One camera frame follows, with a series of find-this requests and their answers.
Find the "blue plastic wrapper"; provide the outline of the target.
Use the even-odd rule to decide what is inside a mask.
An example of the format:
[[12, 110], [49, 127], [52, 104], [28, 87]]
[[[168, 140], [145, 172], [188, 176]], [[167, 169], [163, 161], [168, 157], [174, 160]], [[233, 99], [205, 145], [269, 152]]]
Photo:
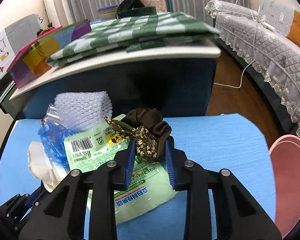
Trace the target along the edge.
[[38, 131], [48, 159], [54, 163], [59, 163], [64, 168], [69, 168], [64, 140], [66, 137], [75, 134], [77, 134], [77, 132], [67, 129], [61, 124], [57, 125], [51, 119], [47, 119], [45, 124], [43, 124]]

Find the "grey quilted sofa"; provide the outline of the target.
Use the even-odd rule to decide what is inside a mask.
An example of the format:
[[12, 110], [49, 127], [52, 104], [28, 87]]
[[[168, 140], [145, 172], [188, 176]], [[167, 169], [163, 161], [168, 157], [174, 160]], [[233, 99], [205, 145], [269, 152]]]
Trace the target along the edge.
[[287, 38], [295, 9], [263, 1], [254, 11], [211, 0], [205, 11], [221, 29], [221, 40], [260, 73], [280, 97], [300, 137], [300, 47]]

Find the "green wet wipes packet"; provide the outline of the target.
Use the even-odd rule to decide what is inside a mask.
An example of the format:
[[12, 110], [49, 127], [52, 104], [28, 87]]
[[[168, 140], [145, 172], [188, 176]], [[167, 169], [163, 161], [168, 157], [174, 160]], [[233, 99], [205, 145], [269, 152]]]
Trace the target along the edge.
[[123, 168], [123, 189], [114, 192], [116, 223], [139, 217], [176, 196], [166, 170], [160, 163], [149, 163], [137, 155], [136, 143], [120, 136], [107, 123], [64, 139], [71, 170], [90, 172], [128, 151]]

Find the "stacked coloured bowls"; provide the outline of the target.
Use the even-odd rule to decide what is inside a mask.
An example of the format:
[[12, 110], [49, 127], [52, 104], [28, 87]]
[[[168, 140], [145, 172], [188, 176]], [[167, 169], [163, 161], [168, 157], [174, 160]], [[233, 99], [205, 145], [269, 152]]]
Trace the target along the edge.
[[117, 11], [118, 5], [109, 5], [106, 7], [101, 7], [97, 10], [98, 12], [98, 18], [100, 20], [111, 20], [115, 19], [116, 17], [116, 11]]

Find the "green checkered cloth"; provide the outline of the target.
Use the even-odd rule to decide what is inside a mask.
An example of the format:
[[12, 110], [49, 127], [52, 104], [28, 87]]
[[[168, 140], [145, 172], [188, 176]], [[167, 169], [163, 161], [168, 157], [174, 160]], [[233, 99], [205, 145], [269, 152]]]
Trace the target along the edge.
[[124, 48], [126, 52], [197, 42], [220, 31], [184, 12], [133, 16], [98, 23], [46, 59], [51, 67]]

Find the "dark floral scrunchie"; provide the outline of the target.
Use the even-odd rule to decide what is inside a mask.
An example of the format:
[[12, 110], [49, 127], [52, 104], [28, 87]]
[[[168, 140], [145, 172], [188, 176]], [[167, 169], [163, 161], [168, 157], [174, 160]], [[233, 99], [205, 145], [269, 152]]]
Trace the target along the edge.
[[165, 161], [165, 142], [171, 126], [155, 108], [136, 108], [123, 119], [104, 117], [105, 122], [123, 139], [135, 139], [136, 155], [149, 163]]

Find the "pink plastic basin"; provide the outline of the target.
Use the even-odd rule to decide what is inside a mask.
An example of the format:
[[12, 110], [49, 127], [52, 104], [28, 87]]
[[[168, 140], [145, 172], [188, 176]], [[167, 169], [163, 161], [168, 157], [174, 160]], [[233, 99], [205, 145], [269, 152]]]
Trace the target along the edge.
[[269, 155], [276, 189], [275, 225], [285, 238], [300, 220], [300, 138], [281, 136]]

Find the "white coffee table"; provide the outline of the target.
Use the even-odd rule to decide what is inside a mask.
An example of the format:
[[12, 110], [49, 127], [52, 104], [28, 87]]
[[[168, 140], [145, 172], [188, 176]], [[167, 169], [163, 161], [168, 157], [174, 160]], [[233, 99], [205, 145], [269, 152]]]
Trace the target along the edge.
[[40, 119], [57, 94], [105, 91], [114, 115], [156, 108], [166, 118], [204, 116], [221, 50], [210, 40], [87, 57], [54, 67], [16, 90], [10, 102], [19, 118]]

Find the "grey covered television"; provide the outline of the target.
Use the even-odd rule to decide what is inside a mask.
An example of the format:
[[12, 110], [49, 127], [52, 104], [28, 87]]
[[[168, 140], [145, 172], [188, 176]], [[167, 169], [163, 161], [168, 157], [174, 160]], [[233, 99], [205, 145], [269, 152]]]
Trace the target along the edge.
[[39, 15], [30, 14], [0, 32], [0, 80], [18, 51], [37, 37], [39, 29], [42, 29]]

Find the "silver foil packet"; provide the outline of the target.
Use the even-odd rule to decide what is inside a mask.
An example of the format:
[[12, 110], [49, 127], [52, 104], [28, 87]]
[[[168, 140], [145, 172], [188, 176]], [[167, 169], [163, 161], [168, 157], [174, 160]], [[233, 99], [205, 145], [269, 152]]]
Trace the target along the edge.
[[46, 115], [44, 117], [44, 121], [46, 122], [48, 119], [50, 119], [52, 122], [54, 122], [55, 124], [60, 124], [60, 118], [59, 118], [59, 114], [57, 113], [57, 109], [54, 106], [54, 104], [49, 104], [47, 111], [46, 111]]

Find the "white foam net sleeve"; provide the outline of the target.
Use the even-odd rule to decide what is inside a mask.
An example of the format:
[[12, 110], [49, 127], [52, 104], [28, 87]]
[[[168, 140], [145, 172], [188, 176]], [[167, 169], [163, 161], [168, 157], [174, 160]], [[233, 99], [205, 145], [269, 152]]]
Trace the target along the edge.
[[54, 101], [61, 124], [73, 131], [83, 132], [104, 124], [113, 107], [106, 91], [68, 92], [57, 94]]

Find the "black cap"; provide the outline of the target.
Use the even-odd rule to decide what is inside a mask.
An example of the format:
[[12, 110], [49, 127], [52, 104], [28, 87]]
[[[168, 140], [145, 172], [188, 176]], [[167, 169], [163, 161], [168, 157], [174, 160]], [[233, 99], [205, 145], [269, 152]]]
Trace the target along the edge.
[[123, 0], [117, 7], [117, 13], [144, 7], [140, 0]]

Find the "white tissue paper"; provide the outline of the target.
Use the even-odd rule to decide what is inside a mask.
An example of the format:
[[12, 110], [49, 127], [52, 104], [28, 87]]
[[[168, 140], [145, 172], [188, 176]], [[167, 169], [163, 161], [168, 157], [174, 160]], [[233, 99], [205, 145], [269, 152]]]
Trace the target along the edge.
[[67, 176], [69, 170], [51, 161], [41, 142], [32, 141], [27, 150], [29, 172], [42, 181], [45, 189], [52, 192]]

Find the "colourful storage box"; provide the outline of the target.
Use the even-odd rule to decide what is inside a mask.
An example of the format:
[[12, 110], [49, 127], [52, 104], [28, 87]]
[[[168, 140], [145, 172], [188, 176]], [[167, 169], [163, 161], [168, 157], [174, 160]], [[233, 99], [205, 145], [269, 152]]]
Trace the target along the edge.
[[7, 69], [16, 87], [21, 88], [50, 70], [46, 64], [49, 56], [90, 31], [89, 21], [82, 20], [52, 29], [21, 48]]

